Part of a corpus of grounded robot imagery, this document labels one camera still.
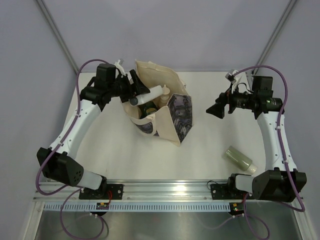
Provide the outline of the white bottle black cap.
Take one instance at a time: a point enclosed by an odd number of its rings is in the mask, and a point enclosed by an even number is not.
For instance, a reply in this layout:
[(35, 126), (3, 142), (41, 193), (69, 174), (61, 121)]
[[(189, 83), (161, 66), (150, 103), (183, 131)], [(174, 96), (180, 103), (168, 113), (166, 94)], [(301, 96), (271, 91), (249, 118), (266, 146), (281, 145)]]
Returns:
[(129, 100), (131, 106), (140, 106), (147, 102), (150, 102), (163, 94), (163, 88), (160, 85), (149, 89), (150, 92), (146, 94), (140, 94)]

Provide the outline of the beige pump bottle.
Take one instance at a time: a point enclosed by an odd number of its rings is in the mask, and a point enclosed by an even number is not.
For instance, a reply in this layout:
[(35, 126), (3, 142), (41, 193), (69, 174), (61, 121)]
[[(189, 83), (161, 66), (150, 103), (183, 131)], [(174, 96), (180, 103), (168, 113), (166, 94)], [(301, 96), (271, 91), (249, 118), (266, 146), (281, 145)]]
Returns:
[(169, 100), (170, 89), (164, 85), (162, 88), (162, 95), (160, 96), (159, 105), (161, 107), (165, 106)]

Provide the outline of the green bottle beige cap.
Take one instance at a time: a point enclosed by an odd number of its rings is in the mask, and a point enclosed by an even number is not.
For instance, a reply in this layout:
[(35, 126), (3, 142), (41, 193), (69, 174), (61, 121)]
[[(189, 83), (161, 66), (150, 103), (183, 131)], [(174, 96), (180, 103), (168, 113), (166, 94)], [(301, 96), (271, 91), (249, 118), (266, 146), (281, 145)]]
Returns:
[(252, 159), (247, 157), (233, 146), (229, 146), (229, 148), (224, 152), (223, 158), (230, 161), (241, 171), (247, 172), (250, 175), (253, 175), (258, 169), (258, 167), (253, 163)]

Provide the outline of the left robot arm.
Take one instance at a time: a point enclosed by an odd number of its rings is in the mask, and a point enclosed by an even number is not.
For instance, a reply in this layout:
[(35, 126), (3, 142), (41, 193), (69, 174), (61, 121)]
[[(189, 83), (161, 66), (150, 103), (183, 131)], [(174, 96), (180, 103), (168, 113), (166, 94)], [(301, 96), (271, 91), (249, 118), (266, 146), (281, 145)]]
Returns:
[(158, 97), (156, 92), (160, 89), (159, 86), (146, 86), (134, 69), (126, 73), (119, 62), (112, 64), (100, 59), (95, 76), (83, 89), (80, 89), (78, 82), (75, 83), (77, 105), (67, 125), (49, 147), (41, 147), (37, 151), (40, 167), (35, 177), (36, 190), (44, 196), (62, 190), (42, 190), (40, 177), (44, 176), (62, 183), (64, 188), (90, 189), (92, 196), (98, 200), (103, 199), (108, 192), (105, 178), (86, 170), (76, 161), (86, 133), (112, 98), (120, 98), (123, 103), (138, 106)]

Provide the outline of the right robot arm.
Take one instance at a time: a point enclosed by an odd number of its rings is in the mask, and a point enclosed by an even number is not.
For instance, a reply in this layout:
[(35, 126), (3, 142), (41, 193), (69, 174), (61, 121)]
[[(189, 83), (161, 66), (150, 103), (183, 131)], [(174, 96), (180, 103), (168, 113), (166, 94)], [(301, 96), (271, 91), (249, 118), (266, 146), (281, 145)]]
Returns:
[(307, 183), (307, 176), (294, 163), (285, 133), (283, 101), (273, 96), (271, 76), (253, 77), (252, 92), (240, 92), (235, 82), (220, 93), (214, 105), (206, 110), (219, 119), (235, 109), (250, 110), (260, 128), (265, 171), (257, 176), (233, 173), (225, 184), (210, 186), (213, 199), (241, 199), (250, 193), (255, 200), (291, 203)]

